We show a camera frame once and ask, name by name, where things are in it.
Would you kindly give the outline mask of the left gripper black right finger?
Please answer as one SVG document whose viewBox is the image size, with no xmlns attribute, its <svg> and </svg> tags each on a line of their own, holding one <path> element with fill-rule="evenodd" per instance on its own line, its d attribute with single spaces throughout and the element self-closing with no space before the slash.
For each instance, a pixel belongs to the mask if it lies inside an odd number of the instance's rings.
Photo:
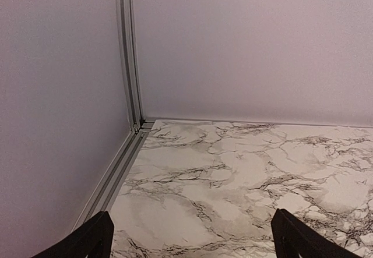
<svg viewBox="0 0 373 258">
<path fill-rule="evenodd" d="M 277 209 L 271 229 L 279 258 L 359 258 L 358 255 L 327 240 L 285 209 Z"/>
</svg>

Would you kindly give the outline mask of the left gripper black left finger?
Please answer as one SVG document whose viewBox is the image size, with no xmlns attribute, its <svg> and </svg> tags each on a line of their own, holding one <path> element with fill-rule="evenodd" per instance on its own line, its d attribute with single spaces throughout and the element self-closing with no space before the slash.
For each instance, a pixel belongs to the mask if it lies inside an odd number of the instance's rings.
<svg viewBox="0 0 373 258">
<path fill-rule="evenodd" d="M 111 254 L 114 224 L 107 211 L 100 211 L 78 229 L 34 258 L 105 257 Z"/>
</svg>

